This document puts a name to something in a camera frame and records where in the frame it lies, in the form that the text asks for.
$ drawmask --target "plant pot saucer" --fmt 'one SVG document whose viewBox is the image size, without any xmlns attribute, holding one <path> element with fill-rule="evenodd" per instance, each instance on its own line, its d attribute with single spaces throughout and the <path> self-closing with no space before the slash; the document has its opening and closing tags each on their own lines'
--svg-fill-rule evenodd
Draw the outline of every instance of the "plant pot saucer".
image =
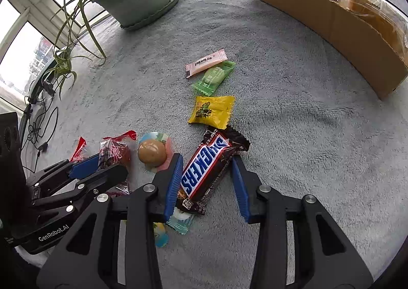
<svg viewBox="0 0 408 289">
<path fill-rule="evenodd" d="M 149 17 L 145 18 L 144 20 L 135 23 L 134 25 L 130 25 L 128 27 L 120 26 L 122 29 L 125 30 L 137 30 L 140 29 L 148 24 L 151 24 L 152 22 L 156 21 L 158 18 L 160 18 L 162 15 L 165 15 L 170 9 L 174 7 L 175 4 L 177 4 L 178 0 L 170 0 L 169 3 L 164 6 L 162 9 L 159 9 L 156 13 L 150 15 Z"/>
</svg>

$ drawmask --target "yellow candy wrapper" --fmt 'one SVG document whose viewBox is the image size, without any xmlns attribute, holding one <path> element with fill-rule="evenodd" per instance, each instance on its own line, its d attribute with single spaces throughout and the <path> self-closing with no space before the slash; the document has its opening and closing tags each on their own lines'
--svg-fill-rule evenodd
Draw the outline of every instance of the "yellow candy wrapper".
<svg viewBox="0 0 408 289">
<path fill-rule="evenodd" d="M 188 122 L 203 123 L 218 129 L 225 129 L 227 128 L 234 102 L 234 96 L 198 96 L 195 99 L 195 107 Z"/>
</svg>

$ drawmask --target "snickers logo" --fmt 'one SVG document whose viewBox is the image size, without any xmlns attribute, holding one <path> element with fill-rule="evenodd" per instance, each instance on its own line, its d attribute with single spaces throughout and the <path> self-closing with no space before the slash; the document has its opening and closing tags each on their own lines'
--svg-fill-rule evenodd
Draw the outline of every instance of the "snickers logo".
<svg viewBox="0 0 408 289">
<path fill-rule="evenodd" d="M 203 144 L 198 148 L 195 156 L 184 168 L 181 178 L 181 186 L 189 198 L 195 194 L 198 187 L 209 175 L 211 168 L 215 165 L 223 150 L 227 147 L 231 147 L 229 140 L 217 135 L 210 145 Z"/>
</svg>

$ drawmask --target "green candy wrapper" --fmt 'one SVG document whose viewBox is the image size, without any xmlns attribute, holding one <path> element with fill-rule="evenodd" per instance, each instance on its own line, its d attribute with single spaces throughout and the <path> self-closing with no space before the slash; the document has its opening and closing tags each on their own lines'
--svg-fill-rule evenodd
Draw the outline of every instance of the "green candy wrapper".
<svg viewBox="0 0 408 289">
<path fill-rule="evenodd" d="M 232 61 L 223 61 L 214 67 L 208 69 L 203 78 L 193 84 L 193 88 L 204 93 L 207 96 L 211 96 L 221 82 L 226 78 L 229 73 L 235 68 L 236 63 Z"/>
</svg>

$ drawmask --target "red wrapped snack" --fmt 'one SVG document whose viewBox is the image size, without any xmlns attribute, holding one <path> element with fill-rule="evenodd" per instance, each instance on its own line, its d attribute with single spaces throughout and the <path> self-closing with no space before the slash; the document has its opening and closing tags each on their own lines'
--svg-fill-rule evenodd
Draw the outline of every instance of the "red wrapped snack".
<svg viewBox="0 0 408 289">
<path fill-rule="evenodd" d="M 79 161 L 83 161 L 86 158 L 89 158 L 88 151 L 85 149 L 86 141 L 84 138 L 79 137 L 77 148 L 75 149 L 74 154 L 72 155 L 71 162 L 78 163 Z"/>
<path fill-rule="evenodd" d="M 133 130 L 118 136 L 105 137 L 99 149 L 98 169 L 120 163 L 126 167 L 131 164 L 131 149 L 136 144 L 136 133 Z"/>
</svg>

